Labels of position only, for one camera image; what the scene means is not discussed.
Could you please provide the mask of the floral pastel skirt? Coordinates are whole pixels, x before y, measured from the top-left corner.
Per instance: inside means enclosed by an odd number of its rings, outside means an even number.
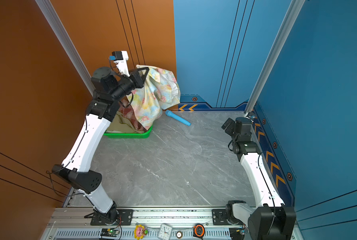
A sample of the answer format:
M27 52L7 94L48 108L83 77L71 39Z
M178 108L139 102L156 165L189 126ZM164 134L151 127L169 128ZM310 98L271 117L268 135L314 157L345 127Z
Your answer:
M141 89L135 89L127 96L132 101L136 120L148 130L162 111L180 103L180 88L172 71L155 66L137 65L148 68L148 73Z

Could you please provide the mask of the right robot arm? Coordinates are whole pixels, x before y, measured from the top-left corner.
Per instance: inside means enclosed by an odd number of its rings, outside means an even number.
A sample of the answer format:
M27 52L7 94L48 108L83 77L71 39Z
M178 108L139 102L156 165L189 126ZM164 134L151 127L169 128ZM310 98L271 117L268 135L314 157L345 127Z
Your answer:
M229 201L226 219L232 225L244 225L253 240L290 240L296 213L282 200L267 173L263 153L252 138L252 123L243 117L229 118L222 125L231 137L228 148L246 171L255 199L255 207L245 201Z

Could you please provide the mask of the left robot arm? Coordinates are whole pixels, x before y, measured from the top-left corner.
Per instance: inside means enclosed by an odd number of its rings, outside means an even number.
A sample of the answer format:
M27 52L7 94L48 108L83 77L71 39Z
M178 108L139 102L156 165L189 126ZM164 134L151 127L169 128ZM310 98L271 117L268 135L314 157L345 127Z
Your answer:
M101 181L102 174L91 170L91 162L105 131L122 106L121 100L133 90L144 86L149 69L131 70L118 74L109 67L96 69L91 77L95 86L93 99L88 105L82 129L62 164L54 165L51 173L70 184L93 205L90 217L105 225L118 218L116 203L107 195Z

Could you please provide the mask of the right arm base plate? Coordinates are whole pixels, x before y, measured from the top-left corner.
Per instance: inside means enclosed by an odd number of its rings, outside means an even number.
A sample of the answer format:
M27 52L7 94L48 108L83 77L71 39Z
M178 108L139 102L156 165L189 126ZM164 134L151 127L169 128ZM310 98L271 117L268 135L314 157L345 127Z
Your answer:
M211 212L214 226L235 225L227 218L225 209L213 209Z

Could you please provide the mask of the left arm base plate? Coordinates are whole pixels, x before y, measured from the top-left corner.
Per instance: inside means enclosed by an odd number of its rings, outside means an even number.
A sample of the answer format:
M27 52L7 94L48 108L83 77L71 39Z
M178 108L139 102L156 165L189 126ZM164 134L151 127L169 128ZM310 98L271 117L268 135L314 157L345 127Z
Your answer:
M85 219L91 219L91 226L114 226L118 224L120 224L121 226L130 226L132 217L132 209L112 209L106 214L93 210L93 213L84 216Z

